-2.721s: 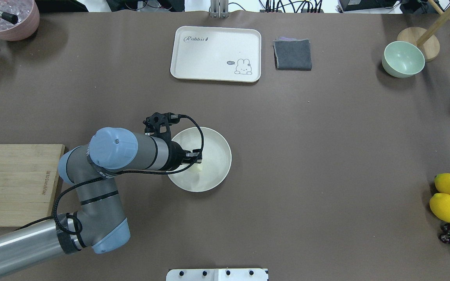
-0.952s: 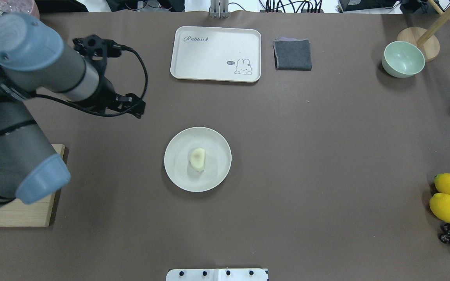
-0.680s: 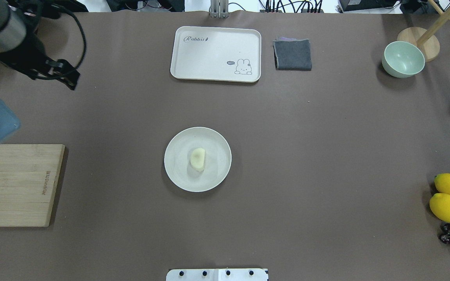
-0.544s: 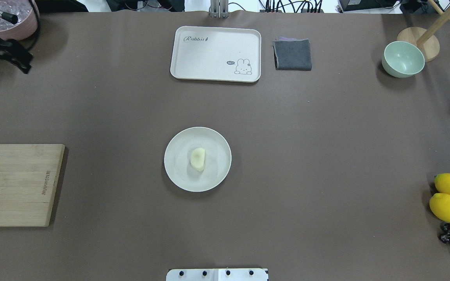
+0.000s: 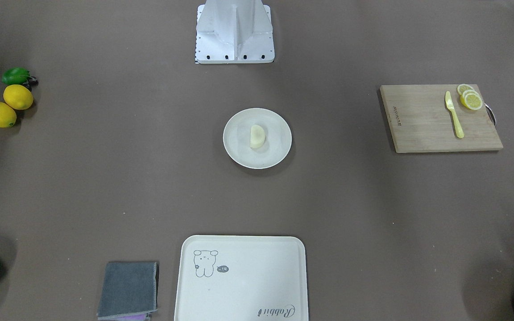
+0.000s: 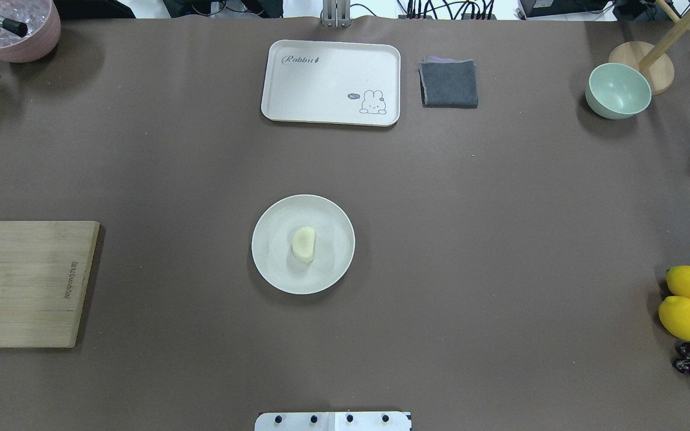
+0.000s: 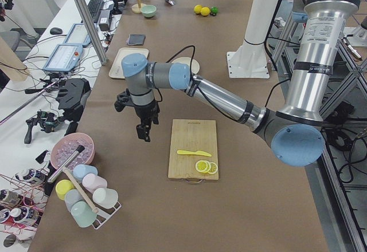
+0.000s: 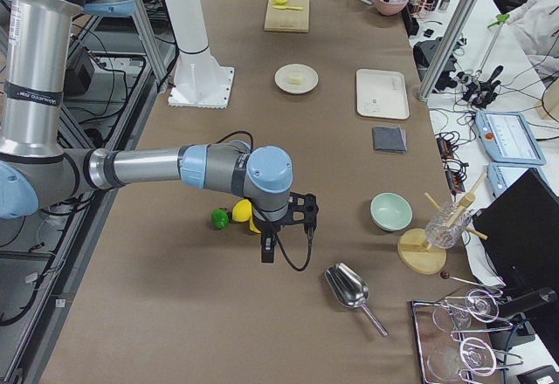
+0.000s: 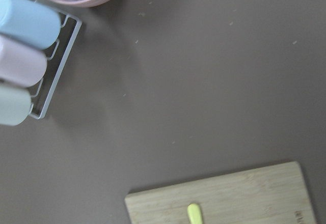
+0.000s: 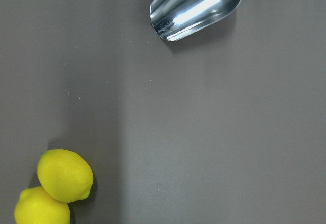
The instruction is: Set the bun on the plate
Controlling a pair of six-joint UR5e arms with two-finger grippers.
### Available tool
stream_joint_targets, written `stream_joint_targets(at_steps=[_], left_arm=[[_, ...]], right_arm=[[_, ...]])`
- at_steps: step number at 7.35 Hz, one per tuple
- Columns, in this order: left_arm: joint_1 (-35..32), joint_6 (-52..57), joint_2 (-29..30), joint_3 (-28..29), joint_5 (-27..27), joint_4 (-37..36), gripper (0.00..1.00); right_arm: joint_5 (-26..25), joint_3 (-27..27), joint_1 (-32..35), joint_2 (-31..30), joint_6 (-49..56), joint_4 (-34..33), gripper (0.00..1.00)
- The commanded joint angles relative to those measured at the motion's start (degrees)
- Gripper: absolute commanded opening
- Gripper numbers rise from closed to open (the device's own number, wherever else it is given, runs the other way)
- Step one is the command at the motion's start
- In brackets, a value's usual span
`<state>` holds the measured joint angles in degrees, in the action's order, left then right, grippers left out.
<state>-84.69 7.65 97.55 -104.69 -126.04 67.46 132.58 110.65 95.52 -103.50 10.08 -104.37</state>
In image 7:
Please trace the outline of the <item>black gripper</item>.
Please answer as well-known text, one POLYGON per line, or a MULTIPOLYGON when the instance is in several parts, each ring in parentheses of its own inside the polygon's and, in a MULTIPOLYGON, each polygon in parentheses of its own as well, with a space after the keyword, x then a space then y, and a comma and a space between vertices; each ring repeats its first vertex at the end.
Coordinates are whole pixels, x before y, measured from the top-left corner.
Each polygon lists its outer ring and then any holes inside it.
POLYGON ((121 112, 125 107, 133 107, 135 113, 140 118, 140 124, 136 126, 138 138, 145 142, 150 142, 151 123, 159 124, 158 114, 160 109, 155 98, 146 105, 136 105, 132 101, 130 91, 126 89, 117 95, 114 107, 117 112, 121 112))

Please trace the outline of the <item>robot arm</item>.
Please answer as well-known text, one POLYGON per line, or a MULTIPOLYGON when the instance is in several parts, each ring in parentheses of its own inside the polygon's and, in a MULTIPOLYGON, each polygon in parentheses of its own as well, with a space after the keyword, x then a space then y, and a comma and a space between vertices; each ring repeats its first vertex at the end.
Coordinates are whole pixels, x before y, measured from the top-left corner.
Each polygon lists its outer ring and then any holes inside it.
POLYGON ((182 90, 220 111, 224 116, 247 125, 272 149, 274 155, 291 166, 306 166, 322 154, 324 139, 319 131, 319 109, 333 72, 339 39, 347 19, 361 0, 294 0, 294 8, 307 14, 306 27, 294 65, 285 105, 278 111, 257 107, 232 92, 192 74, 180 63, 149 62, 134 53, 122 59, 127 89, 119 94, 115 109, 133 107, 140 118, 138 137, 150 141, 149 132, 158 121, 159 106, 154 90, 182 90))

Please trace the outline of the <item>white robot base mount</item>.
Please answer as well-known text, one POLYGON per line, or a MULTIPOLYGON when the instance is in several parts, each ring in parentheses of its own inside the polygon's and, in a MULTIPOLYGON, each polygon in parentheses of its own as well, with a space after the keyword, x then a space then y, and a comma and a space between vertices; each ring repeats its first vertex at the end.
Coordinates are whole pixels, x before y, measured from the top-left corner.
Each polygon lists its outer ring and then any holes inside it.
POLYGON ((243 44, 227 53, 230 78, 269 78, 265 41, 280 0, 253 0, 243 44))

